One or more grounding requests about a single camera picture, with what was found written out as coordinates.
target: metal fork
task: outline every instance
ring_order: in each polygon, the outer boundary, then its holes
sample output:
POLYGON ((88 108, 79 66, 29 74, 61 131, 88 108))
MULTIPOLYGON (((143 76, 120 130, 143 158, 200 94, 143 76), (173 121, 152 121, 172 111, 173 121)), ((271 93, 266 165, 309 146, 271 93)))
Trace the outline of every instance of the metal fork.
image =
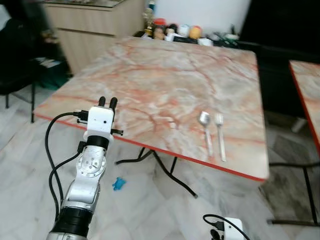
POLYGON ((224 141, 224 134, 222 132, 222 126, 224 125, 224 116, 222 115, 222 113, 220 113, 220 112, 216 113, 215 124, 218 129, 220 157, 223 162, 226 162, 227 159, 226 159, 225 141, 224 141))

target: table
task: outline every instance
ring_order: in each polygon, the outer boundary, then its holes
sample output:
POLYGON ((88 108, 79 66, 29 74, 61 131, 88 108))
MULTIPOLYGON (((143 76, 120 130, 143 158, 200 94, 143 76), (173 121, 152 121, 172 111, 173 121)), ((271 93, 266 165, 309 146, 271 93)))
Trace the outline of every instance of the table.
POLYGON ((290 69, 320 155, 320 64, 292 60, 290 69))
MULTIPOLYGON (((125 142, 262 183, 269 166, 255 54, 251 51, 127 37, 83 69, 35 110, 51 120, 88 110, 100 96, 118 98, 116 136, 125 142), (227 162, 217 128, 208 157, 201 111, 224 116, 227 162)), ((63 124, 85 128, 74 117, 63 124)))

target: tiled floor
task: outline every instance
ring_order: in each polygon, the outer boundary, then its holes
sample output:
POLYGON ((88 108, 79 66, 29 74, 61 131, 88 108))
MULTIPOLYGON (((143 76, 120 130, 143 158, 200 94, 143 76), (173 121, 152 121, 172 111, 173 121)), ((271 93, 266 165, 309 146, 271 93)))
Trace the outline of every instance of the tiled floor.
MULTIPOLYGON (((20 93, 27 95, 29 89, 20 93)), ((50 93, 37 88, 37 103, 50 93)), ((43 240, 53 226, 54 203, 48 187, 50 166, 44 148, 49 122, 36 119, 30 124, 29 121, 29 104, 12 96, 10 108, 5 109, 5 98, 0 96, 1 240, 43 240)), ((49 140, 53 159, 60 162, 73 155, 82 134, 79 129, 55 125, 49 140)), ((310 160, 317 159, 308 133, 293 134, 286 126, 268 125, 270 161, 284 161, 271 149, 277 136, 304 145, 310 160)), ((196 163, 178 161, 174 174, 197 192, 199 198, 194 199, 166 177, 151 156, 140 163, 113 164, 120 159, 134 158, 139 151, 137 146, 116 141, 108 153, 109 164, 101 180, 100 198, 90 225, 89 239, 211 239, 211 228, 202 220, 203 214, 240 218, 244 231, 252 240, 316 240, 320 237, 319 228, 268 225, 266 219, 272 218, 273 213, 260 191, 234 193, 226 187, 228 178, 217 170, 209 173, 207 167, 199 169, 196 163), (120 191, 112 189, 116 177, 127 181, 120 191)), ((171 164, 172 157, 165 154, 161 157, 166 166, 171 164)), ((74 173, 74 162, 59 171, 64 192, 74 173)), ((315 171, 312 176, 311 184, 317 194, 319 175, 315 171)))

